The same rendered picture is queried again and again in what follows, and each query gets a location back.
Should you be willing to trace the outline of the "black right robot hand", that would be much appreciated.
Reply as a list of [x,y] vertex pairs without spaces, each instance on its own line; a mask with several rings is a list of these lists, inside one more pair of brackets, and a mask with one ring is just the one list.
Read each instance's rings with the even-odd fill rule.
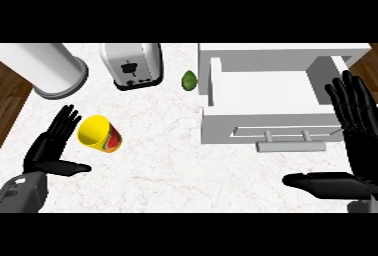
[[289,174],[282,182],[319,199],[378,201],[378,106],[359,76],[348,71],[325,85],[341,124],[351,174]]

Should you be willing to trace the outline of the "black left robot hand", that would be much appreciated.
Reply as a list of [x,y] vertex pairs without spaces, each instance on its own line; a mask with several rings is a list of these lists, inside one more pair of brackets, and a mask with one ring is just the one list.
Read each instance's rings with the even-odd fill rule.
[[41,171],[47,174],[71,177],[91,171],[91,167],[60,159],[68,139],[81,120],[74,105],[65,105],[56,114],[48,129],[43,132],[23,158],[23,172]]

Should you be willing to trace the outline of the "yellow cup with red print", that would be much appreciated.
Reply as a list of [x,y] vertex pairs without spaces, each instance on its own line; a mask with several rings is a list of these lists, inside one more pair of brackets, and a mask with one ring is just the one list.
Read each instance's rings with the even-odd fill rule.
[[77,131],[79,143],[106,153],[118,150],[122,138],[109,120],[102,115],[90,116]]

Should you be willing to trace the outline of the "white open drawer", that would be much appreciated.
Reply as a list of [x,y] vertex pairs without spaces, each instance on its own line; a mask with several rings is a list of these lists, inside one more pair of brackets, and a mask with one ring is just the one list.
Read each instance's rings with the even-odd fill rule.
[[339,142],[341,126],[325,85],[347,69],[338,56],[320,56],[304,71],[226,72],[211,60],[201,142],[252,144],[276,141]]

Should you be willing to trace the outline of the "white cylindrical canister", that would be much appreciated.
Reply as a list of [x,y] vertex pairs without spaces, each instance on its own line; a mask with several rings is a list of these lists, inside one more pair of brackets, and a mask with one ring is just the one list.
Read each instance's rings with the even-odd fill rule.
[[88,67],[62,43],[0,43],[0,61],[31,82],[35,93],[56,100],[82,87]]

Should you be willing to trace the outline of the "white cabinet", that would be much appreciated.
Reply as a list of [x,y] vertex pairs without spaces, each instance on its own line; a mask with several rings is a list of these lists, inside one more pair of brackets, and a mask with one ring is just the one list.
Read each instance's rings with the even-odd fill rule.
[[308,75],[320,104],[329,104],[323,85],[370,50],[367,43],[199,43],[199,94],[208,94],[209,60],[226,72],[294,72]]

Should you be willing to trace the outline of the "silver toaster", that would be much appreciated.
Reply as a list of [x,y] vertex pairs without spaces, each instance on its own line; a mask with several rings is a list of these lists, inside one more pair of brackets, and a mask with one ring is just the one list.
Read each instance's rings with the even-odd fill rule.
[[100,57],[121,91],[156,86],[162,82],[159,43],[102,43]]

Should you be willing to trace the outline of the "green avocado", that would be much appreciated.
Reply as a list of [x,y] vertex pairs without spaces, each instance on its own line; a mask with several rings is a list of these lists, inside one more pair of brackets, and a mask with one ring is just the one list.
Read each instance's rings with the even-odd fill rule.
[[183,77],[181,77],[181,87],[186,91],[192,91],[196,87],[198,79],[195,73],[187,70]]

